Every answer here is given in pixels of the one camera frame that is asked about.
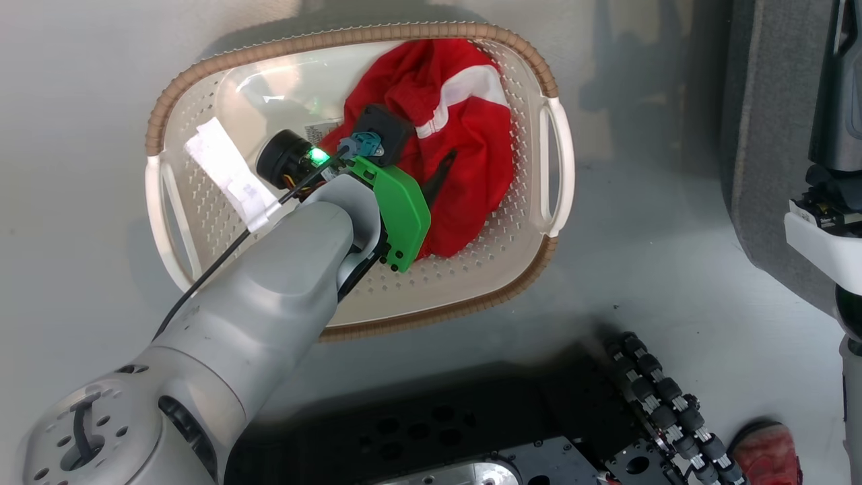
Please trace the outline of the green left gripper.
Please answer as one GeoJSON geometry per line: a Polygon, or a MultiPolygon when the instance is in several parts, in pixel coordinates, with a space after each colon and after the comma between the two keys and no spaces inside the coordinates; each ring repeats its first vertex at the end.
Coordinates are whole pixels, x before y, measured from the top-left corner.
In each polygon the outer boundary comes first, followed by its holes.
{"type": "Polygon", "coordinates": [[[282,202],[290,197],[310,201],[323,189],[335,189],[335,179],[341,175],[357,181],[370,191],[378,209],[372,220],[381,224],[381,258],[394,272],[405,273],[418,258],[431,224],[429,207],[458,151],[450,150],[442,158],[422,188],[394,163],[399,155],[393,144],[386,146],[384,137],[372,130],[341,139],[332,156],[292,130],[282,130],[262,149],[255,169],[270,185],[286,191],[282,202]]]}

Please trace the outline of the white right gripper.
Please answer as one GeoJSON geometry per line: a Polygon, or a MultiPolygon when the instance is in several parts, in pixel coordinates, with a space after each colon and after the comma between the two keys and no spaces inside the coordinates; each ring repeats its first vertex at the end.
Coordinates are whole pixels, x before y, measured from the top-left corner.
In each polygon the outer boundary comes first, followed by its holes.
{"type": "Polygon", "coordinates": [[[861,294],[860,2],[832,1],[811,132],[807,191],[789,200],[786,242],[861,294]]]}

